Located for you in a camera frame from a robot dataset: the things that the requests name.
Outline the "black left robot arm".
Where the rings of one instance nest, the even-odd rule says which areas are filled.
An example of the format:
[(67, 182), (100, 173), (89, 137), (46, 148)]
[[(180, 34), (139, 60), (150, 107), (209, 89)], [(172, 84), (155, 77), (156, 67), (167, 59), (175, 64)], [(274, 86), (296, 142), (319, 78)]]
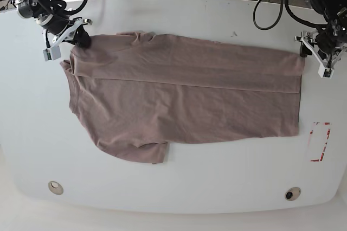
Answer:
[(313, 55), (319, 62), (318, 74), (330, 78), (334, 66), (346, 52), (346, 0), (310, 0), (311, 7), (322, 15), (326, 24), (315, 24), (297, 17), (284, 0), (287, 13), (314, 31), (303, 31), (295, 37), (300, 42), (300, 56)]

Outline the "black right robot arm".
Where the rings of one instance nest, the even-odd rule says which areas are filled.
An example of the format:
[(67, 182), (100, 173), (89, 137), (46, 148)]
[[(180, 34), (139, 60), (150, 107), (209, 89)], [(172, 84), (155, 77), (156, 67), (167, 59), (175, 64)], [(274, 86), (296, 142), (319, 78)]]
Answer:
[(90, 19), (77, 17), (88, 0), (83, 0), (76, 9), (67, 9), (64, 0), (15, 0), (17, 13), (22, 18), (33, 18), (44, 30), (47, 51), (62, 42), (82, 48), (91, 45), (91, 38), (84, 26), (92, 24)]

